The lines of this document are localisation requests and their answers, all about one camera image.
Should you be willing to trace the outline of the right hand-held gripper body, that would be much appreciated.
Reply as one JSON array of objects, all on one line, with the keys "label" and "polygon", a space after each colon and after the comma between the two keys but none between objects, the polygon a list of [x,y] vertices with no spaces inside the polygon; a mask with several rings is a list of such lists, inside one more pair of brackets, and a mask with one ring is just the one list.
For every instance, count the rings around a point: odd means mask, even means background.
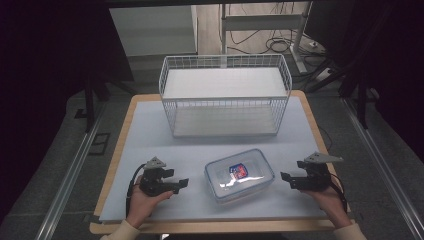
[{"label": "right hand-held gripper body", "polygon": [[308,163],[308,167],[303,169],[306,171],[306,176],[299,178],[299,183],[301,184],[299,190],[323,191],[331,183],[331,174],[327,164],[342,162],[343,159],[341,157],[315,152],[303,161]]}]

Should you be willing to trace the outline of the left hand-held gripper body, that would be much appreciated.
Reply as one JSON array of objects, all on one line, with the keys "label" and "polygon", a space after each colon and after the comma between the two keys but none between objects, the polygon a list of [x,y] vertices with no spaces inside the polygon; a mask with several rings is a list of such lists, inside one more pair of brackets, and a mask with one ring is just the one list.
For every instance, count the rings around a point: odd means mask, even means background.
[{"label": "left hand-held gripper body", "polygon": [[168,192],[163,180],[169,177],[162,177],[162,169],[166,169],[166,164],[157,157],[153,157],[143,166],[139,188],[144,194],[154,197]]}]

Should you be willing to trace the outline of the clear plastic food container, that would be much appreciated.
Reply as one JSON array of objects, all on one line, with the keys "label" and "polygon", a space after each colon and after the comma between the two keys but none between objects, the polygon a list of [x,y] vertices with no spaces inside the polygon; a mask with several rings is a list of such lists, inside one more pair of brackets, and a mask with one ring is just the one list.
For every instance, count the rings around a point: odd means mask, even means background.
[{"label": "clear plastic food container", "polygon": [[204,168],[217,203],[225,204],[268,187],[275,174],[259,149],[250,149],[212,161]]}]

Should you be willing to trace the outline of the white wire basket rack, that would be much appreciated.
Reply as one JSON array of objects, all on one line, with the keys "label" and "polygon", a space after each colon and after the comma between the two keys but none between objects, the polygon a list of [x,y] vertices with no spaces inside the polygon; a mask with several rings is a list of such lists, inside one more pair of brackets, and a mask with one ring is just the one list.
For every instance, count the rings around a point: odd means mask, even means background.
[{"label": "white wire basket rack", "polygon": [[175,137],[276,135],[291,89],[281,54],[167,56],[159,78]]}]

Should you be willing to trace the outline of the person's left hand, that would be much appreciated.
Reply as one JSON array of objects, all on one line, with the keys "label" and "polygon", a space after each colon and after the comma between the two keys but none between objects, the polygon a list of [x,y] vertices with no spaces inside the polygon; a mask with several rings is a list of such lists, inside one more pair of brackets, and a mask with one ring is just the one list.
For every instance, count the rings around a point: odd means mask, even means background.
[{"label": "person's left hand", "polygon": [[129,212],[126,221],[134,228],[139,229],[143,222],[152,214],[156,206],[169,199],[172,191],[164,192],[158,196],[147,196],[140,188],[142,176],[138,176],[132,187]]}]

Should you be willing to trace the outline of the person's right hand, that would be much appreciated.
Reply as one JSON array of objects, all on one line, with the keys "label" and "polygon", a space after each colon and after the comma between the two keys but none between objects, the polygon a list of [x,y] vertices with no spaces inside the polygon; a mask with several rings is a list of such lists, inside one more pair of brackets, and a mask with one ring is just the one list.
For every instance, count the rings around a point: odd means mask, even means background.
[{"label": "person's right hand", "polygon": [[352,225],[343,208],[342,201],[333,188],[328,187],[321,192],[302,190],[302,193],[311,196],[318,203],[320,209],[326,213],[336,229]]}]

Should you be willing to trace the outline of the pale blue table mat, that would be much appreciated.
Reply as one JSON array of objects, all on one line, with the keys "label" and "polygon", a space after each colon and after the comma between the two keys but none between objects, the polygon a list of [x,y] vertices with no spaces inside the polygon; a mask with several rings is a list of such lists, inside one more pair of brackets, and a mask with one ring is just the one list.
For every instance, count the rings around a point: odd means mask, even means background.
[{"label": "pale blue table mat", "polygon": [[[204,175],[209,162],[259,149],[275,174],[265,189],[229,203],[218,203]],[[172,182],[187,178],[188,186],[159,204],[153,221],[283,219],[322,217],[314,200],[290,187],[282,172],[303,176],[297,163],[318,150],[304,108],[291,97],[276,136],[234,138],[175,138],[162,103],[139,103],[126,137],[111,190],[100,214],[104,222],[125,217],[126,194],[134,171],[153,157],[174,170]]]}]

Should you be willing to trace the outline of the wooden table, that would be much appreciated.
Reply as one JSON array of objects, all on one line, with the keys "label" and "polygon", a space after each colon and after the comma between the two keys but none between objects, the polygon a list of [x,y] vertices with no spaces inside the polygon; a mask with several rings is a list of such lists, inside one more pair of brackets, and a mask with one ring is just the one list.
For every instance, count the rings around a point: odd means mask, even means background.
[{"label": "wooden table", "polygon": [[[318,146],[319,152],[324,152],[326,147],[319,133],[313,113],[309,106],[308,100],[303,92],[295,90],[291,97],[298,97],[304,108],[307,120],[310,124],[312,134]],[[147,103],[159,101],[156,94],[137,95],[132,98],[121,133],[116,144],[113,157],[103,184],[103,189],[99,196],[99,200],[95,209],[95,213],[99,218],[97,223],[91,224],[90,230],[95,234],[106,234],[114,231],[121,220],[115,222],[104,222],[100,219],[101,211],[105,205],[106,198],[111,190],[114,177],[119,165],[118,158],[122,155],[126,137],[135,113],[136,105],[139,103]],[[309,217],[309,218],[283,218],[283,219],[234,219],[234,220],[179,220],[179,221],[153,221],[151,218],[142,226],[144,233],[159,234],[200,234],[200,233],[251,233],[251,232],[296,232],[296,231],[329,231],[333,225],[325,216]]]}]

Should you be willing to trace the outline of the black stand leg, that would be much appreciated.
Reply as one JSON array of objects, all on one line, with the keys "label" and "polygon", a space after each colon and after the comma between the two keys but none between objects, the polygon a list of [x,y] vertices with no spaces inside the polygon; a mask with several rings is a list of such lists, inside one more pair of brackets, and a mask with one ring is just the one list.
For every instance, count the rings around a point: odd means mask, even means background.
[{"label": "black stand leg", "polygon": [[327,86],[328,84],[342,79],[342,84],[339,87],[338,94],[341,98],[348,98],[352,95],[354,90],[357,90],[356,100],[356,117],[361,126],[367,129],[366,123],[366,103],[367,103],[367,90],[365,71],[362,69],[359,60],[353,60],[346,66],[331,73],[328,77],[320,82],[307,87],[307,93],[313,93],[317,90]]},{"label": "black stand leg", "polygon": [[105,79],[102,75],[88,75],[85,80],[85,104],[86,104],[86,132],[94,126],[95,111],[94,97],[99,101],[106,102],[110,98],[110,92],[106,87]]}]

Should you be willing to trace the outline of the white power strip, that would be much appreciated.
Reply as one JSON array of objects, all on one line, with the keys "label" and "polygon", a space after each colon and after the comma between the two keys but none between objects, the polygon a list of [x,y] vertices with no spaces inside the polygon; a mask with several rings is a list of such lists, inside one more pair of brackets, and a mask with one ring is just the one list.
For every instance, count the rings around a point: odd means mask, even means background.
[{"label": "white power strip", "polygon": [[330,68],[325,68],[314,78],[314,80],[317,82],[320,82],[326,79],[327,77],[329,77],[331,74],[332,74],[332,70]]}]

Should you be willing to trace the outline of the grey cabinet panel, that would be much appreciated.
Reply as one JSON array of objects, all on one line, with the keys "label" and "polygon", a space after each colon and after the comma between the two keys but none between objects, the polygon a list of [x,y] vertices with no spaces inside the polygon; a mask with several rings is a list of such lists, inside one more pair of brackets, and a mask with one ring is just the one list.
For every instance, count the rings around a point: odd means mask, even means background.
[{"label": "grey cabinet panel", "polygon": [[197,52],[197,12],[193,5],[111,8],[128,57]]}]

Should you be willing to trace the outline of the aluminium floor rail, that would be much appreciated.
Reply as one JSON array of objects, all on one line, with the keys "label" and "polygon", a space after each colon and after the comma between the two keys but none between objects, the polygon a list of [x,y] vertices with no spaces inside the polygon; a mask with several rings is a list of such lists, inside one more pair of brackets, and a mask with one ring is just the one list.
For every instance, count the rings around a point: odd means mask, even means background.
[{"label": "aluminium floor rail", "polygon": [[45,218],[40,225],[40,228],[34,240],[51,240],[60,218],[64,212],[65,206],[69,200],[70,194],[75,186],[76,180],[85,163],[89,149],[97,134],[101,118],[104,114],[106,103],[100,103],[95,111],[95,120],[91,129],[84,135],[77,153],[73,157],[71,164],[64,175],[64,178],[58,188],[58,191],[50,205]]},{"label": "aluminium floor rail", "polygon": [[344,98],[341,99],[341,102],[414,239],[424,240],[424,221],[412,201],[395,178],[369,130],[364,128],[357,119],[353,104]]}]

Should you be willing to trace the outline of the white metal desk frame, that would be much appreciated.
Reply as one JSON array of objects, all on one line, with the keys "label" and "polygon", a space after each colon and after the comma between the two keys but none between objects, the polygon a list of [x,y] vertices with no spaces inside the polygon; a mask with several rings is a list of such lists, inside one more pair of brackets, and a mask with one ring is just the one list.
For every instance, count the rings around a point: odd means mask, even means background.
[{"label": "white metal desk frame", "polygon": [[273,14],[273,15],[228,15],[229,8],[221,5],[221,53],[227,53],[228,31],[254,31],[254,30],[295,30],[297,35],[289,45],[290,53],[294,59],[298,71],[307,72],[306,66],[300,56],[300,43],[306,27],[312,1],[307,1],[300,14]]}]

